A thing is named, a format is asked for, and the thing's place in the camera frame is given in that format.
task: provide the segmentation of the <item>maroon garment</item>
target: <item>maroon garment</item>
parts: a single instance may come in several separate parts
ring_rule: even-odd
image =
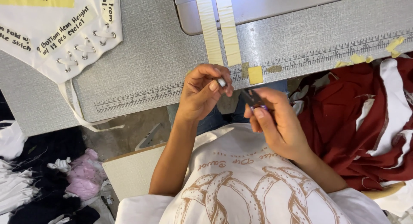
[[[405,90],[413,92],[413,60],[397,58]],[[377,189],[382,181],[413,179],[413,154],[404,156],[397,165],[405,143],[403,135],[393,137],[392,150],[380,156],[367,154],[379,143],[387,127],[386,90],[379,68],[362,63],[337,68],[331,72],[330,84],[302,99],[306,105],[298,119],[312,150],[341,175],[356,190]],[[374,95],[374,103],[356,131],[356,120],[364,102]],[[410,119],[403,129],[413,129]]]

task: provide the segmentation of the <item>beige tape strip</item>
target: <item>beige tape strip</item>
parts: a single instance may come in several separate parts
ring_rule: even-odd
[[[216,0],[219,21],[221,23],[222,38],[224,39],[225,53],[228,67],[241,63],[240,46],[231,0]]]
[[[223,65],[221,46],[219,45],[218,31],[212,0],[197,0],[199,19],[201,20],[202,32],[210,64]]]

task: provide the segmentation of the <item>ruler markings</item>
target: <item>ruler markings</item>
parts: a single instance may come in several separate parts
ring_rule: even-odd
[[[354,53],[361,54],[369,51],[384,49],[389,45],[394,38],[404,36],[406,42],[413,42],[413,28],[405,30],[392,31],[385,34],[380,34],[374,37],[367,37],[349,43],[320,48],[314,51],[307,51],[293,56],[281,57],[268,60],[258,65],[263,67],[263,73],[268,74],[266,68],[273,65],[281,65],[282,70],[290,70],[301,68],[304,66],[319,64],[332,60],[338,60],[343,57],[349,57]],[[233,81],[244,80],[241,77],[241,66],[230,67],[231,79]],[[183,87],[183,81],[158,86],[151,89],[136,91],[133,93],[124,94],[121,96],[96,101],[95,107],[98,113],[112,111],[120,108],[125,108],[131,105],[139,105],[147,102],[165,99],[171,96],[180,95]]]

